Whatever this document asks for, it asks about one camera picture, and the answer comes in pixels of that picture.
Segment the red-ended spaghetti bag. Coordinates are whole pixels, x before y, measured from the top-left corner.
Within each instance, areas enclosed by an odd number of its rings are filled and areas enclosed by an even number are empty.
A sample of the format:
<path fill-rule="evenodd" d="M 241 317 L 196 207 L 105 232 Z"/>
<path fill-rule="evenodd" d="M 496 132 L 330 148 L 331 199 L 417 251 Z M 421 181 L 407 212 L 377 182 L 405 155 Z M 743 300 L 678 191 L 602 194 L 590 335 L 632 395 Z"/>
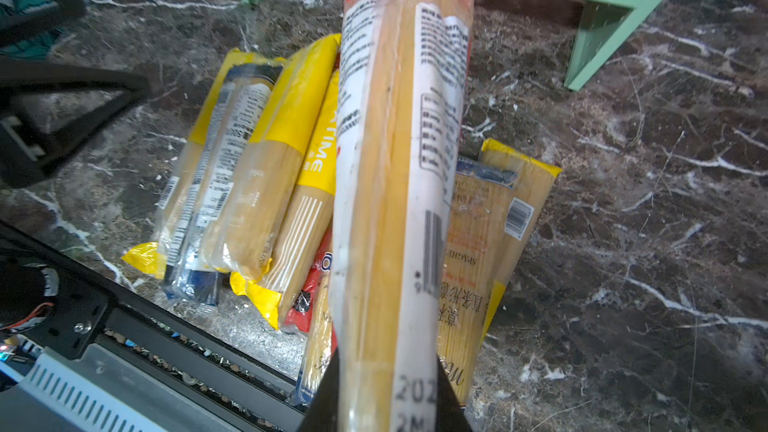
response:
<path fill-rule="evenodd" d="M 330 307 L 342 431 L 437 425 L 474 0 L 345 0 Z"/>

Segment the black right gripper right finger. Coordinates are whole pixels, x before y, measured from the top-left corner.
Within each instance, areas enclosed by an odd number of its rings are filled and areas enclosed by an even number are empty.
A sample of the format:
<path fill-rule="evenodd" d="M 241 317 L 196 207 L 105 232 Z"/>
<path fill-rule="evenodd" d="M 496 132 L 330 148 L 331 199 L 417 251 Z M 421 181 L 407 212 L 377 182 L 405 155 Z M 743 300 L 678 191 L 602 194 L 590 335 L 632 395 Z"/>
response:
<path fill-rule="evenodd" d="M 437 360 L 437 387 L 436 431 L 472 432 L 440 360 Z"/>

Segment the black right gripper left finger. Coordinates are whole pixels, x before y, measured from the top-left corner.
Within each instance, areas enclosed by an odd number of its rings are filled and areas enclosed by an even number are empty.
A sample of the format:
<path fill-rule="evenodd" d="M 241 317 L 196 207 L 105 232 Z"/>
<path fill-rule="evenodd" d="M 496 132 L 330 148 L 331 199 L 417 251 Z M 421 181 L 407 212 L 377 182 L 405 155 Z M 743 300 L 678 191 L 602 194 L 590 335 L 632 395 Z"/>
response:
<path fill-rule="evenodd" d="M 298 432 L 337 432 L 339 424 L 339 354 L 330 360 Z"/>

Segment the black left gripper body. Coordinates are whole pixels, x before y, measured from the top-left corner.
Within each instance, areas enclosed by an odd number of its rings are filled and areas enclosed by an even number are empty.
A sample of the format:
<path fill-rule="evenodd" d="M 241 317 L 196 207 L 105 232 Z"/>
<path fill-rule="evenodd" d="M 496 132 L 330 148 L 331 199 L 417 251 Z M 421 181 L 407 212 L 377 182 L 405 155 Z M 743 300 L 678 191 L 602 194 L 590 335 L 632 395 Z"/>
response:
<path fill-rule="evenodd" d="M 50 0 L 1 19 L 1 46 L 33 39 L 87 13 L 85 0 Z M 146 77 L 48 61 L 1 59 L 1 181 L 14 189 L 53 177 L 107 125 L 148 98 Z"/>

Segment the blue-ended chinese label spaghetti bag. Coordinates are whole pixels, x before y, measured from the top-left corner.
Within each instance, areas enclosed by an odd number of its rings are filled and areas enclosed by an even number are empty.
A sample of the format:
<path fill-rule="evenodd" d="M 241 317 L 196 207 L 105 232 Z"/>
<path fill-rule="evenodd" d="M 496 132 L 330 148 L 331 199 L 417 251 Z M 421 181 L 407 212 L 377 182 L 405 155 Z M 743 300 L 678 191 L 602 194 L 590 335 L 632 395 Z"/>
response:
<path fill-rule="evenodd" d="M 468 400 L 516 174 L 458 159 L 439 293 L 437 353 L 460 406 Z"/>

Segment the yellow-top spaghetti bag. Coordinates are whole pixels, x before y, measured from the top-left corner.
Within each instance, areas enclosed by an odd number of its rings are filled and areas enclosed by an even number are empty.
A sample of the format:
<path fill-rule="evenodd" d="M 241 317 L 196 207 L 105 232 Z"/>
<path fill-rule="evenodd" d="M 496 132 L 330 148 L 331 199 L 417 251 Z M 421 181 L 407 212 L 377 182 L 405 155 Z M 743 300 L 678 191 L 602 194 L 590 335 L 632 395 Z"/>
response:
<path fill-rule="evenodd" d="M 206 265 L 259 279 L 304 161 L 341 38 L 323 37 L 288 59 L 232 178 L 222 211 L 203 235 Z"/>

